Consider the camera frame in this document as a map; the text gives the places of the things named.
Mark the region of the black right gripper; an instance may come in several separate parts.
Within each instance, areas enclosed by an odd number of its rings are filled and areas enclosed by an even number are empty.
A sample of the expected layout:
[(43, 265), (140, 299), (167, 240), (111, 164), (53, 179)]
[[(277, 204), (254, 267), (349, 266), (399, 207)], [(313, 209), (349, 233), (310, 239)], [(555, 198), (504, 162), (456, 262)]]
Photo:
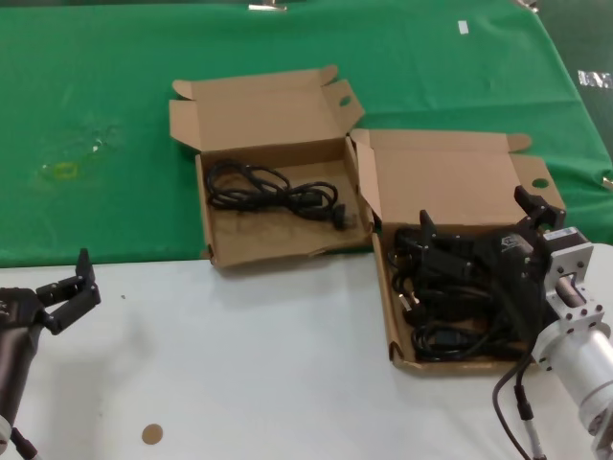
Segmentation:
[(473, 258), (490, 279), (494, 299), (499, 301), (519, 338), (533, 346), (552, 322), (546, 300), (546, 262), (539, 238), (563, 228), (566, 212), (541, 195), (517, 186), (513, 197), (525, 213), (517, 224), (489, 229), (473, 237), (440, 233), (425, 210), (420, 211), (421, 264), (457, 280), (468, 280)]

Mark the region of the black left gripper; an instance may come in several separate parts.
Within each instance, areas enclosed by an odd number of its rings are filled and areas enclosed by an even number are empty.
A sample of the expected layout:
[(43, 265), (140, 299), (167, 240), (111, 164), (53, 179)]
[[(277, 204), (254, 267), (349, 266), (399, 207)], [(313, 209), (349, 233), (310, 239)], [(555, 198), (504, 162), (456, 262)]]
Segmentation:
[(35, 292), (1, 289), (1, 416), (15, 418), (42, 326), (61, 334), (102, 301), (86, 248), (79, 252), (75, 275)]

